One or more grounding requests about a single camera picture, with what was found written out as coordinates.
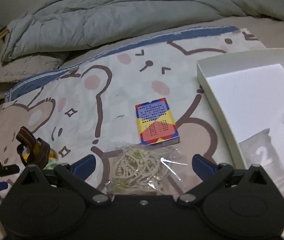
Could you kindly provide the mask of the grey quilted duvet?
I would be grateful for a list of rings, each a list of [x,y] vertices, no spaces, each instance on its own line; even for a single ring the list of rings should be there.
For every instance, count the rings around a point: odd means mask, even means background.
[[[284,0],[45,0],[8,24],[0,59],[85,50],[232,16],[284,21]]]

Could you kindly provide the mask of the bag of rubber bands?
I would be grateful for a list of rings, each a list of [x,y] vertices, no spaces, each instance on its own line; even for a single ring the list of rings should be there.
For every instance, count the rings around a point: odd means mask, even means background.
[[[188,163],[173,147],[118,145],[101,157],[101,189],[110,195],[177,195],[184,190]]]

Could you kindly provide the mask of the white shallow cardboard box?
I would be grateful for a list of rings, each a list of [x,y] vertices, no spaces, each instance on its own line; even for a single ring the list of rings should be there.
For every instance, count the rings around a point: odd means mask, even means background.
[[[235,167],[248,168],[239,143],[267,128],[284,167],[284,49],[198,60],[197,79],[222,129]]]

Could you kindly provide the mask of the colourful playing card box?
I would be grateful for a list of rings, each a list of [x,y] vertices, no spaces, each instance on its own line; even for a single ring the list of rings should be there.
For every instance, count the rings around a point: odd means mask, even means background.
[[[166,98],[135,105],[135,113],[142,145],[169,146],[180,142]]]

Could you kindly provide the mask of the grey packet with number 2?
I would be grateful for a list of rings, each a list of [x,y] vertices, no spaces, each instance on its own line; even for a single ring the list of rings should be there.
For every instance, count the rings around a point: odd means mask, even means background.
[[[269,129],[261,130],[239,143],[247,166],[261,165],[284,197],[284,167],[272,144]]]

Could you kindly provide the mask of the cartoon bear print blanket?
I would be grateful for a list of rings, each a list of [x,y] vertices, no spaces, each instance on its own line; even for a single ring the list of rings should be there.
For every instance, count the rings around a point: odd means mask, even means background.
[[[178,129],[169,148],[181,156],[171,164],[167,193],[179,195],[200,183],[194,154],[230,162],[226,142],[197,81],[200,59],[263,49],[247,29],[188,28],[128,41],[93,52],[78,64],[27,79],[0,107],[0,161],[21,165],[16,135],[26,127],[54,150],[58,161],[92,155],[87,183],[105,191],[111,157],[107,152],[140,143],[135,106],[161,98]]]

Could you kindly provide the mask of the beige fleece blanket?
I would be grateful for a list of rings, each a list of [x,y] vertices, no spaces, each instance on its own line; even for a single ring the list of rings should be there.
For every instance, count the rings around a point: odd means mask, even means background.
[[[19,81],[59,68],[67,56],[67,53],[40,53],[19,57],[8,63],[0,62],[0,100]]]

